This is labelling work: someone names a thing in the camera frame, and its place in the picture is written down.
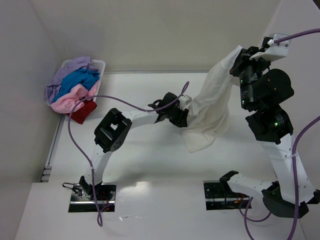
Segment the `white t shirt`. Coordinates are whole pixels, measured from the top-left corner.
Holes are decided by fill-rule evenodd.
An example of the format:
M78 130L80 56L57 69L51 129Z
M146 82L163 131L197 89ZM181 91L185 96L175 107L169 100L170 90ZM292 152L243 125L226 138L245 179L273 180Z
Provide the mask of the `white t shirt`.
M230 74L236 58L244 48L238 45L207 73L203 86L189 107L187 127L181 135L190 153L209 147L219 135L230 127L228 102L233 86L239 79Z

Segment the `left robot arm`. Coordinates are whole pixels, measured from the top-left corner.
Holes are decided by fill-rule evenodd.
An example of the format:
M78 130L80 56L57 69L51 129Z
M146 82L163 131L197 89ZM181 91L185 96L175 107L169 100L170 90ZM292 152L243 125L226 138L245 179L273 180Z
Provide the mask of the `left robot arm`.
M116 108L109 110L94 130L95 146L90 158L91 165L79 180L87 197L92 200L93 192L99 192L108 161L112 153L123 145L130 130L166 119L178 128L187 127L187 105L191 101L192 98L187 95L177 97L168 92L163 99L148 104L142 111L121 112Z

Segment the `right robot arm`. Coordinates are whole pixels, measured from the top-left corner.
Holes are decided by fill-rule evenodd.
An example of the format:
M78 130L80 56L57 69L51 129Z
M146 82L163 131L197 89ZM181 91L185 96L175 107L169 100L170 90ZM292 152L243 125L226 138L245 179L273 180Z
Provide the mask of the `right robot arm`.
M290 117L280 106L294 95L291 79L283 70L270 69L270 60L253 58L261 51L254 46L242 49L229 72L239 78L241 107L253 113L245 119L271 160L277 180L256 180L232 170L219 179L220 187L225 196L262 198L276 217L300 219L309 204L320 202L320 191L309 181Z

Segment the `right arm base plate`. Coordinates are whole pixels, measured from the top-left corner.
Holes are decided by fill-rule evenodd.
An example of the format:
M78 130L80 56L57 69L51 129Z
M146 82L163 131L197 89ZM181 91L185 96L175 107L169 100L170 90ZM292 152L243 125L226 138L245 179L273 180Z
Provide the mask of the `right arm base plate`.
M224 193L219 181L204 181L207 211L245 209L250 197L243 193Z

